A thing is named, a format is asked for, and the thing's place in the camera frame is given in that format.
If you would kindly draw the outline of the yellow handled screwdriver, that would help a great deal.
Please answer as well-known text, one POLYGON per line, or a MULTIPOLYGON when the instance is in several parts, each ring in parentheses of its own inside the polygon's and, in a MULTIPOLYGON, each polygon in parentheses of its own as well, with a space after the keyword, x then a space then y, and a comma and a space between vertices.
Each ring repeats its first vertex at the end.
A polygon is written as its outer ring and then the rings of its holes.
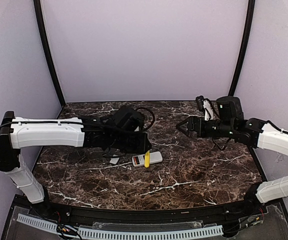
POLYGON ((150 167, 150 151, 149 150, 144 155, 144 167, 145 168, 150 167))

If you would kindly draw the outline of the white remote control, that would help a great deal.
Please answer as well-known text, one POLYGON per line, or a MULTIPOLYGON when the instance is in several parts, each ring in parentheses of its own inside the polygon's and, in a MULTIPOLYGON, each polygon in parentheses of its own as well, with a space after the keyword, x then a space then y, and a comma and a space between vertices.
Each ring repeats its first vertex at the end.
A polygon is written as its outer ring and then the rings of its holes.
MULTIPOLYGON (((135 155, 131 158, 134 167, 144 167, 145 154, 135 155)), ((162 154, 159 151, 150 152, 150 165, 161 163, 163 161, 162 154)))

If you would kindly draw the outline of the grey battery cover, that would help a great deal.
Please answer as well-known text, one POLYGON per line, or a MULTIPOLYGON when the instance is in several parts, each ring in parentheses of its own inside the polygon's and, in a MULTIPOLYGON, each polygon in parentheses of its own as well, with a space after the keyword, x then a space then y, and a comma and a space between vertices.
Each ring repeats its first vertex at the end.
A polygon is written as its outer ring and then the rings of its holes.
POLYGON ((119 162, 119 159, 120 159, 120 158, 119 158, 118 156, 115 156, 115 155, 114 155, 113 157, 110 158, 109 163, 110 163, 110 164, 113 164, 113 165, 116 165, 116 164, 119 162))

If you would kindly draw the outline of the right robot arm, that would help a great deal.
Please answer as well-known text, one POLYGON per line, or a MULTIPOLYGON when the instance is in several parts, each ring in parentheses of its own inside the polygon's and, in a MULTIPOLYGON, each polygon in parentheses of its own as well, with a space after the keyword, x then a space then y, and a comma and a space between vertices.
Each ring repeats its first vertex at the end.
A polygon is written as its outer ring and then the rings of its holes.
MULTIPOLYGON (((224 96, 216 100, 217 111, 205 97, 195 99, 203 117, 189 116, 176 125, 187 137, 212 140, 226 138, 247 147, 270 150, 288 156, 288 131, 277 127, 270 120, 245 119, 240 99, 224 96)), ((288 197, 288 176, 272 181, 254 183, 244 195, 248 204, 259 205, 288 197)))

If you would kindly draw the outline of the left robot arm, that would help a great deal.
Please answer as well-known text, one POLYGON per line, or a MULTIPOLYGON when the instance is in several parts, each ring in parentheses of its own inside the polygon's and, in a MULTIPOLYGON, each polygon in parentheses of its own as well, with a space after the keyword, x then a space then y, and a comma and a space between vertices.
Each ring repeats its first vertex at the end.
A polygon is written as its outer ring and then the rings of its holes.
POLYGON ((33 205, 45 204, 47 190, 28 169, 21 149, 40 146, 116 149, 122 154, 146 154, 152 144, 140 109, 120 107, 114 114, 67 119, 28 119, 4 114, 0 125, 0 171, 33 205))

